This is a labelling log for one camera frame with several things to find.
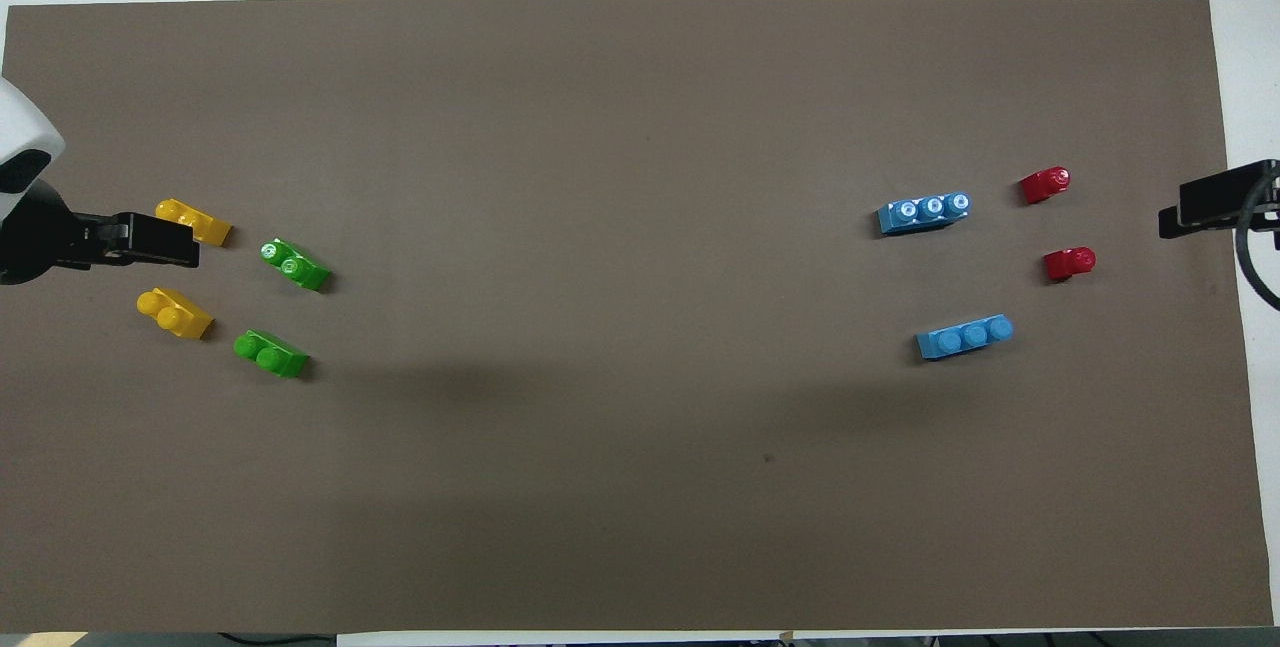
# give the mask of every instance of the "lego stud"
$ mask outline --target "lego stud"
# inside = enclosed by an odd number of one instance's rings
[[[155,316],[164,307],[164,300],[155,292],[142,292],[138,295],[137,305],[140,313]]]
[[[925,197],[920,200],[920,219],[937,219],[942,217],[942,197]]]
[[[1009,340],[1014,336],[1014,323],[1009,322],[1005,315],[997,315],[987,322],[987,332],[991,334],[992,342]]]
[[[236,338],[236,342],[232,345],[232,350],[246,360],[252,360],[257,356],[262,345],[265,345],[265,342],[262,342],[261,338],[251,333],[243,333]]]
[[[969,195],[964,192],[955,192],[947,197],[946,213],[947,217],[960,217],[969,211]]]
[[[1073,247],[1044,255],[1044,272],[1052,281],[1066,279],[1073,274],[1093,272],[1098,256],[1088,247]]]
[[[168,222],[182,223],[182,208],[178,200],[165,200],[156,205],[156,217]]]
[[[982,347],[987,343],[987,325],[984,324],[970,324],[961,332],[964,337],[964,346],[973,350],[974,347]]]
[[[253,361],[256,361],[257,366],[265,369],[266,372],[275,372],[284,365],[285,359],[284,352],[280,350],[276,350],[275,347],[264,347],[257,356],[253,357]]]
[[[300,279],[305,279],[307,273],[311,272],[311,268],[307,266],[306,263],[289,258],[280,263],[280,272],[293,282],[297,282]]]
[[[916,209],[915,202],[910,200],[902,200],[901,202],[893,205],[893,222],[905,223],[915,219]]]
[[[280,263],[285,259],[284,250],[282,250],[275,242],[262,245],[260,254],[262,255],[262,259],[266,260],[266,264],[273,266],[280,266]]]
[[[161,329],[168,329],[169,332],[178,332],[191,322],[191,315],[183,313],[178,307],[165,307],[156,313],[156,324]]]
[[[938,351],[945,355],[951,352],[959,352],[963,346],[960,341],[960,333],[956,331],[943,332],[938,334]]]
[[[1024,177],[1019,184],[1023,186],[1023,196],[1027,197],[1027,204],[1034,205],[1059,192],[1065,192],[1071,184],[1071,173],[1061,167],[1051,167]]]

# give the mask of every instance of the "blue lego brick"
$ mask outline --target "blue lego brick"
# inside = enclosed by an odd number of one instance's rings
[[[969,217],[969,195],[965,192],[947,192],[946,195],[933,195],[931,197],[899,200],[883,205],[877,211],[877,215],[879,215],[881,233],[883,234],[900,234],[902,232],[915,232],[916,229],[946,227],[952,222]]]
[[[1012,336],[1014,323],[1009,322],[1007,316],[997,314],[955,327],[922,332],[915,336],[915,341],[920,343],[920,356],[927,360],[941,360],[993,342],[1004,342]]]

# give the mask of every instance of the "green lego brick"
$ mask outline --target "green lego brick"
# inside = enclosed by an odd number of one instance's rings
[[[298,287],[319,290],[320,284],[324,284],[324,281],[329,277],[329,270],[321,266],[320,263],[303,255],[301,250],[279,237],[262,245],[259,254],[262,255],[262,260],[266,264],[278,269],[280,274],[288,277]]]
[[[297,377],[307,354],[269,332],[250,329],[236,338],[236,354],[279,377]]]

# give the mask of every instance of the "black cable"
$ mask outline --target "black cable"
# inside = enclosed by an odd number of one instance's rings
[[[237,644],[297,644],[300,642],[334,642],[337,637],[326,637],[324,634],[298,634],[297,637],[280,637],[278,639],[246,639],[243,637],[236,637],[228,632],[219,632],[219,637],[224,639],[230,639]]]
[[[1235,259],[1240,261],[1240,272],[1244,273],[1244,279],[1248,281],[1249,287],[1253,287],[1253,291],[1262,297],[1262,301],[1271,305],[1274,310],[1280,310],[1280,297],[1267,287],[1266,282],[1262,282],[1262,278],[1258,277],[1258,270],[1253,268],[1253,258],[1249,256],[1249,225],[1253,223],[1253,210],[1262,201],[1262,192],[1266,192],[1267,187],[1277,177],[1280,177],[1280,161],[1274,163],[1253,183],[1253,188],[1244,196],[1244,205],[1240,206],[1240,219],[1235,222]]]

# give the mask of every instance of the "robotic arm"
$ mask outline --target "robotic arm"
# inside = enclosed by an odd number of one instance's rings
[[[1235,229],[1235,259],[1245,282],[1271,309],[1280,310],[1280,295],[1253,268],[1249,231],[1271,232],[1280,250],[1280,160],[1265,159],[1235,169],[1185,182],[1178,204],[1160,210],[1160,236],[1174,240],[1204,229]]]
[[[29,282],[55,265],[200,265],[200,243],[186,224],[132,211],[105,217],[68,209],[38,179],[65,146],[45,114],[0,79],[0,284]]]

